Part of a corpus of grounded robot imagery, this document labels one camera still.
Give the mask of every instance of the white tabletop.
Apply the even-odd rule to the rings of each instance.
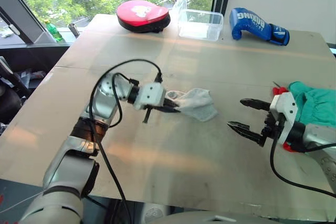
[[[201,123],[182,114],[144,111],[123,103],[124,118],[103,139],[128,200],[291,219],[331,220],[336,200],[295,188],[271,171],[271,140],[259,147],[227,127],[240,121],[260,132],[266,112],[242,98],[271,101],[272,81],[301,80],[336,88],[336,61],[317,33],[290,31],[286,47],[229,28],[217,42],[179,38],[171,22],[159,34],[133,34],[116,18],[97,15],[68,49],[0,137],[0,178],[41,186],[50,161],[71,132],[99,76],[120,61],[145,58],[163,70],[167,90],[209,89],[219,115]],[[144,63],[120,68],[141,83],[155,77]],[[119,198],[98,155],[92,194]],[[275,166],[297,183],[331,190],[319,165],[303,154],[276,150]]]

